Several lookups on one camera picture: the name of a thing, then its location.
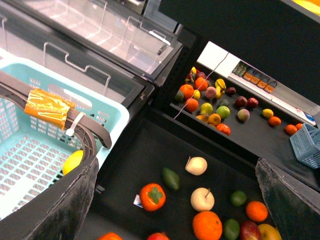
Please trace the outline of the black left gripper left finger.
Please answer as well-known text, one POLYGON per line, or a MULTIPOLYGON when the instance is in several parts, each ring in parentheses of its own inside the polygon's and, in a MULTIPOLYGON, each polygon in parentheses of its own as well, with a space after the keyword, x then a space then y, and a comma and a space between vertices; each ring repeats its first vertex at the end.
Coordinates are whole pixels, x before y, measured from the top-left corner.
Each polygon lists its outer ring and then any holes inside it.
POLYGON ((94 196, 99 162, 89 157, 0 222, 2 240, 75 240, 94 196))

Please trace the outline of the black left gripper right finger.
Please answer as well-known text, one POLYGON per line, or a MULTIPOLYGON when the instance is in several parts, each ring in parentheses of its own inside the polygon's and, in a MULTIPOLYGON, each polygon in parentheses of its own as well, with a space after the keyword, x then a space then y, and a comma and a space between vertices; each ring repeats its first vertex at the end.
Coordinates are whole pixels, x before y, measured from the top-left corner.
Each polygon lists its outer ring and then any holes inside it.
POLYGON ((255 167, 263 200, 283 240, 320 238, 320 193, 264 158, 255 167))

